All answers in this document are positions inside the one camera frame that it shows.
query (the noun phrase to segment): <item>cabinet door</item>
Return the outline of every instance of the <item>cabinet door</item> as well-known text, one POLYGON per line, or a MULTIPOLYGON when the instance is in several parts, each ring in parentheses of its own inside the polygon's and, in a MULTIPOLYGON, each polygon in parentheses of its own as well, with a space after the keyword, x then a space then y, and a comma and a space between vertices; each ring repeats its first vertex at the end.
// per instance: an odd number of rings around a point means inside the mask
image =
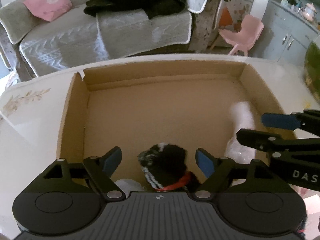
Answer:
POLYGON ((265 26, 252 48, 252 56, 279 60, 289 36, 288 31, 277 24, 273 24, 272 27, 265 26))
POLYGON ((302 46, 293 36, 290 36, 288 45, 281 55, 280 61, 285 61, 296 66, 304 65, 307 49, 302 46))

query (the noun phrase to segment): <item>cabinet handle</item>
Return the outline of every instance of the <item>cabinet handle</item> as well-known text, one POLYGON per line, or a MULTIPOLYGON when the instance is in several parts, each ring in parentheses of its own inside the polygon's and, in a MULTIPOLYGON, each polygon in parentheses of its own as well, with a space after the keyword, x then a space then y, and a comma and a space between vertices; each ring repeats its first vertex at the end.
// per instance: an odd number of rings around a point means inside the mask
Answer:
POLYGON ((285 21, 285 18, 280 17, 277 13, 276 13, 276 16, 278 16, 281 20, 285 21))
POLYGON ((291 48, 291 45, 292 45, 293 41, 294 41, 294 39, 292 39, 292 41, 290 41, 290 43, 289 43, 289 46, 288 46, 287 50, 289 50, 289 49, 291 48))
POLYGON ((285 43, 285 41, 287 40, 288 34, 283 38, 282 40, 282 45, 285 43))

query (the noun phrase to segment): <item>cardboard box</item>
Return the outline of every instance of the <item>cardboard box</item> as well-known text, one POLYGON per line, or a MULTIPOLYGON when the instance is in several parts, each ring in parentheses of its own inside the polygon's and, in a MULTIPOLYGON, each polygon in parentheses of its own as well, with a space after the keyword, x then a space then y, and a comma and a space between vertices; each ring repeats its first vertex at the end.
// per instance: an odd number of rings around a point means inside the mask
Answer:
MULTIPOLYGON (((167 142, 188 151, 188 168, 203 182, 195 151, 224 154, 233 136, 232 104, 251 101, 258 130, 265 130, 262 113, 283 112, 252 66, 240 62, 133 62, 85 69, 84 75, 75 74, 68 91, 57 158, 80 162, 119 146, 123 157, 114 181, 130 178, 146 185, 137 156, 167 142)), ((265 153, 256 158, 267 161, 265 153)))

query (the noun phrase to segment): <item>chair backrest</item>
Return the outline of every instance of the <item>chair backrest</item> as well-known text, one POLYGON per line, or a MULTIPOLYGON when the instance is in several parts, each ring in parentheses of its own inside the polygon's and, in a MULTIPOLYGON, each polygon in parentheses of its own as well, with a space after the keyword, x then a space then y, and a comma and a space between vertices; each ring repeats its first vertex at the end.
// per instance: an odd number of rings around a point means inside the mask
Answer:
POLYGON ((241 30, 245 30, 257 40, 264 28, 263 23, 256 17, 246 15, 241 23, 241 30))

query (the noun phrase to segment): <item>pink object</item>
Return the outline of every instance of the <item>pink object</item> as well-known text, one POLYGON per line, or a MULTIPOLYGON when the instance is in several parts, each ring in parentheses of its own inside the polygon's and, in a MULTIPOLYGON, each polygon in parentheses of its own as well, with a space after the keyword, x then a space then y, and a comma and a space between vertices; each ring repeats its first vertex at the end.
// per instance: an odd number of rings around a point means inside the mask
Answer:
POLYGON ((70 0, 25 0, 23 2, 36 17, 52 22, 70 10, 70 0))
POLYGON ((253 47, 263 28, 264 25, 258 18, 246 15, 241 23, 241 31, 233 33, 229 30, 220 29, 219 34, 233 46, 228 55, 234 55, 238 50, 241 50, 245 56, 248 56, 248 50, 253 47))

